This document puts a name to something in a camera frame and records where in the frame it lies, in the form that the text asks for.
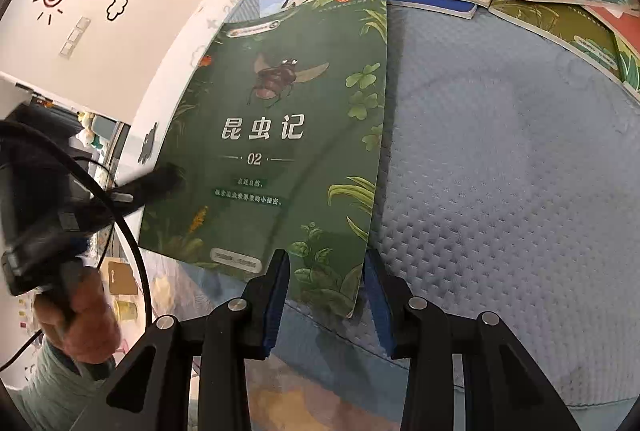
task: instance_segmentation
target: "person's arm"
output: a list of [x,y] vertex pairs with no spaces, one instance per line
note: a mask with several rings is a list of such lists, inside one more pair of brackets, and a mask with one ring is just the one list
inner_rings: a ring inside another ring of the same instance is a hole
[[20,413],[35,431],[68,431],[102,382],[78,375],[74,361],[100,364],[111,359],[120,344],[120,328],[107,303],[100,274],[93,269],[78,286],[71,307],[77,316],[60,339],[62,312],[42,296],[34,309],[46,335],[29,384],[9,389]]

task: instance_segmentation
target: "metal screw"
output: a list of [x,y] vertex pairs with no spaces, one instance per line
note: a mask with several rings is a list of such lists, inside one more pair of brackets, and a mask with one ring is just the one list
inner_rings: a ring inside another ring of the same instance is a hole
[[409,300],[409,306],[414,310],[424,310],[428,304],[424,297],[412,297]]
[[227,306],[229,307],[229,310],[231,310],[231,312],[242,312],[242,310],[246,308],[246,300],[242,299],[241,297],[237,297],[229,301],[229,304]]
[[174,318],[171,316],[162,316],[156,321],[156,326],[161,330],[166,330],[174,326]]
[[482,314],[482,322],[489,326],[496,326],[500,322],[500,317],[494,312],[485,312]]

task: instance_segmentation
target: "beetle illustration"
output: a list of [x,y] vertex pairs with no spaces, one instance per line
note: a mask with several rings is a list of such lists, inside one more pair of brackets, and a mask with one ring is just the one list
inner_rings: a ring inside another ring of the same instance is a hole
[[263,101],[278,98],[273,104],[277,103],[282,98],[282,93],[287,89],[287,97],[293,89],[293,85],[296,83],[306,83],[316,77],[323,74],[328,68],[329,63],[324,63],[313,68],[298,71],[296,66],[298,64],[297,59],[285,59],[276,67],[272,67],[265,61],[262,54],[258,54],[255,63],[254,71],[257,74],[257,81],[254,88],[251,90],[252,95]]

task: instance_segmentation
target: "yellow cup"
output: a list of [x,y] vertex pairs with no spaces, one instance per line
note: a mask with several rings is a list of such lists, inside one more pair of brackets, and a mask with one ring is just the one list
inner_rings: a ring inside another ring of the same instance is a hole
[[116,319],[120,322],[135,321],[138,319],[138,307],[135,303],[129,301],[116,300],[113,304],[113,311]]

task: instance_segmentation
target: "red book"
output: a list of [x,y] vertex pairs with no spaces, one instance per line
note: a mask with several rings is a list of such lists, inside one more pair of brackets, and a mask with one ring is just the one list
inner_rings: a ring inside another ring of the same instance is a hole
[[604,7],[584,8],[615,32],[640,59],[640,18],[625,12],[611,12]]

